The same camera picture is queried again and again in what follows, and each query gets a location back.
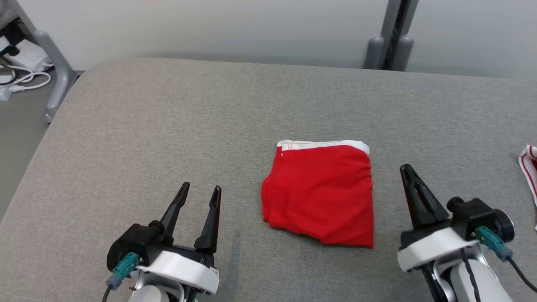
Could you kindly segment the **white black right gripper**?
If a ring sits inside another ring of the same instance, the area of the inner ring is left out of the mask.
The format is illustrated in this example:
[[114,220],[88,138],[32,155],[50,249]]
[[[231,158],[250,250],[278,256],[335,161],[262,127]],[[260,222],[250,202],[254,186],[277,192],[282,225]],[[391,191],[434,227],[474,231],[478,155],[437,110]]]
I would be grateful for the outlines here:
[[476,240],[466,241],[453,228],[447,210],[410,164],[400,167],[401,180],[414,228],[401,232],[397,263],[407,272],[435,260],[450,261],[467,248],[471,259],[481,260]]

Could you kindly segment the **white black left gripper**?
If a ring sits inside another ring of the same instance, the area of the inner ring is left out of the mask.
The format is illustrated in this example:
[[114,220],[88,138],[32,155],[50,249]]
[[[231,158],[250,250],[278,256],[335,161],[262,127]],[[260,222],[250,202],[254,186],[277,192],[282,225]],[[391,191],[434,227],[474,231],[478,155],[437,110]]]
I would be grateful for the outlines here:
[[[160,222],[164,226],[161,243],[173,244],[173,232],[180,209],[186,203],[190,182],[184,182],[167,208]],[[220,273],[215,266],[213,254],[217,251],[220,226],[220,206],[222,189],[216,186],[209,201],[203,231],[194,243],[194,248],[174,245],[163,252],[149,265],[139,265],[136,271],[136,288],[162,286],[178,289],[190,286],[207,294],[216,294],[220,285]]]

